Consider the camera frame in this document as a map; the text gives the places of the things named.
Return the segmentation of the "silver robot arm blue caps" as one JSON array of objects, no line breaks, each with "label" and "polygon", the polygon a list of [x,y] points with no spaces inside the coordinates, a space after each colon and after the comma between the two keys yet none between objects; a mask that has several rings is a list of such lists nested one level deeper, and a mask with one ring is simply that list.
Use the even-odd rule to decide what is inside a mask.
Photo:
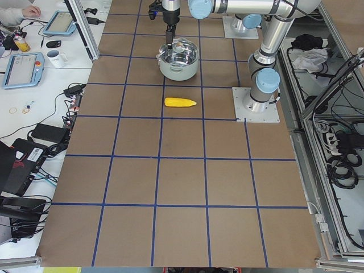
[{"label": "silver robot arm blue caps", "polygon": [[278,49],[293,21],[308,15],[320,1],[188,1],[191,16],[204,19],[211,13],[271,15],[272,19],[258,50],[249,58],[253,87],[243,104],[251,112],[265,111],[278,89],[280,76],[273,69]]}]

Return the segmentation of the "person hand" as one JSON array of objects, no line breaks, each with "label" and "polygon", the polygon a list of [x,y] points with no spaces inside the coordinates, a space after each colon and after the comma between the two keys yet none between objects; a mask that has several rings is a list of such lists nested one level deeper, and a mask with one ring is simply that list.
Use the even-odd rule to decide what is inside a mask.
[{"label": "person hand", "polygon": [[22,14],[25,18],[37,18],[41,15],[41,9],[37,6],[27,6],[22,9]]}]

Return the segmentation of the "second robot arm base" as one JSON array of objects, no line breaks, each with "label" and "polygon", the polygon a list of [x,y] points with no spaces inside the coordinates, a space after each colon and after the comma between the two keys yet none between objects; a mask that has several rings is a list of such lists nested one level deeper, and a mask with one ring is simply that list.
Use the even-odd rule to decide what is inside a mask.
[{"label": "second robot arm base", "polygon": [[228,39],[259,39],[257,28],[262,22],[260,14],[235,14],[223,16],[225,38]]}]

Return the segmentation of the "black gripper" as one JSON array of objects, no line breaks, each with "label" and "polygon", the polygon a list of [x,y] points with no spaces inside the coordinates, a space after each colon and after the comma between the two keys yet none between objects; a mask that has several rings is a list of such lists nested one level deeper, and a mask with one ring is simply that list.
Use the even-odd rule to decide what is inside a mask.
[{"label": "black gripper", "polygon": [[166,29],[166,45],[172,49],[173,26],[177,25],[180,18],[180,0],[162,0],[163,21],[168,25]]}]

